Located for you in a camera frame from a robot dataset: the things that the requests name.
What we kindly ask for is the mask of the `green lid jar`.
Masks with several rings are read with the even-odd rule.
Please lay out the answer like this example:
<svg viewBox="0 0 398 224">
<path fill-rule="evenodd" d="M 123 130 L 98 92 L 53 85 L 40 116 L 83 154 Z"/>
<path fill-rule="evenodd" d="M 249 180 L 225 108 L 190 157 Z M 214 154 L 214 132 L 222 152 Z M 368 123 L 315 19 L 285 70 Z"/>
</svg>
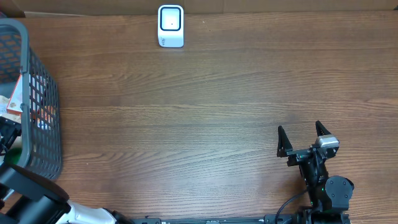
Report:
<svg viewBox="0 0 398 224">
<path fill-rule="evenodd" d="M 18 164 L 22 154 L 22 148 L 16 147 L 10 149 L 4 156 L 4 162 L 8 164 Z"/>
</svg>

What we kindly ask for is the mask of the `beige plastic bag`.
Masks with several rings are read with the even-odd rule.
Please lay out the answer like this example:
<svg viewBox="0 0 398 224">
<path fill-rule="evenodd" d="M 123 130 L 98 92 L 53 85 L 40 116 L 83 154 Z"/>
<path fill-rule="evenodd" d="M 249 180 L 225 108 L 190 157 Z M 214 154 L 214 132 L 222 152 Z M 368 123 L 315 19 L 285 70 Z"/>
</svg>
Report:
<svg viewBox="0 0 398 224">
<path fill-rule="evenodd" d="M 10 119 L 11 121 L 21 123 L 21 116 L 14 115 L 7 112 L 7 105 L 9 103 L 9 98 L 5 96 L 0 96 L 0 115 L 3 118 Z"/>
</svg>

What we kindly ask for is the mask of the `orange white box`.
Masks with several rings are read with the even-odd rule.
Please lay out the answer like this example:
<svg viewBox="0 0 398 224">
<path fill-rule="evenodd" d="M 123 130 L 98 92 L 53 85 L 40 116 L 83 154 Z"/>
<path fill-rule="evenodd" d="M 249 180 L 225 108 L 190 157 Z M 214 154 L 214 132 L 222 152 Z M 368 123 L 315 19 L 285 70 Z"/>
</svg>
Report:
<svg viewBox="0 0 398 224">
<path fill-rule="evenodd" d="M 7 105 L 7 112 L 14 115 L 21 115 L 22 109 L 21 104 L 23 102 L 23 84 L 22 84 L 22 75 L 19 76 L 17 83 L 14 87 L 12 95 L 9 99 L 9 103 Z"/>
</svg>

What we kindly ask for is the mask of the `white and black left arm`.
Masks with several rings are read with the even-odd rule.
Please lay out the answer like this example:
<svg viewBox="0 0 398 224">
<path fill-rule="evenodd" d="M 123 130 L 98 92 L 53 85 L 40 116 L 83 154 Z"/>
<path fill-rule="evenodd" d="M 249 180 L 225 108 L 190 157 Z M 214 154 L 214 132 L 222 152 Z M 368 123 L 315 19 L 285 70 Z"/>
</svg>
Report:
<svg viewBox="0 0 398 224">
<path fill-rule="evenodd" d="M 132 223 L 116 211 L 70 202 L 57 184 L 15 164 L 1 165 L 1 185 L 22 195 L 7 213 L 1 214 L 1 223 Z"/>
</svg>

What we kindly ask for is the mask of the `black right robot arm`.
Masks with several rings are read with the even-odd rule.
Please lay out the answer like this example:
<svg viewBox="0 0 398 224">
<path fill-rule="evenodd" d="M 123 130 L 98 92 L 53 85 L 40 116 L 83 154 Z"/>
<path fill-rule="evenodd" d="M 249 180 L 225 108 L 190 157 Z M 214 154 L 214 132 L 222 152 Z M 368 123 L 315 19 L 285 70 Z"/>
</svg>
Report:
<svg viewBox="0 0 398 224">
<path fill-rule="evenodd" d="M 306 149 L 295 150 L 282 126 L 278 127 L 277 157 L 286 157 L 289 167 L 299 166 L 306 189 L 288 199 L 275 214 L 274 223 L 350 223 L 349 210 L 354 183 L 339 175 L 329 176 L 326 161 L 336 156 L 340 141 L 320 121 L 315 122 L 317 138 Z M 308 194 L 309 207 L 282 218 L 283 209 L 295 199 Z"/>
</svg>

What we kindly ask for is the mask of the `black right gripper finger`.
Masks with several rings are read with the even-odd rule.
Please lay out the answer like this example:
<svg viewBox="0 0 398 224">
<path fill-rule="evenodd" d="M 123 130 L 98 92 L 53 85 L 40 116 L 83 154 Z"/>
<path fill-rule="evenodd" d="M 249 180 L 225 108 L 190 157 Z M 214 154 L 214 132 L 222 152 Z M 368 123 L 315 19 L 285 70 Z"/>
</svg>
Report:
<svg viewBox="0 0 398 224">
<path fill-rule="evenodd" d="M 324 125 L 319 120 L 315 122 L 315 127 L 317 130 L 317 136 L 324 136 L 331 134 L 331 132 L 329 132 L 329 130 L 327 130 L 327 128 L 324 127 Z"/>
<path fill-rule="evenodd" d="M 277 157 L 287 157 L 288 152 L 292 151 L 293 147 L 285 133 L 282 126 L 278 127 L 278 146 L 277 146 Z"/>
</svg>

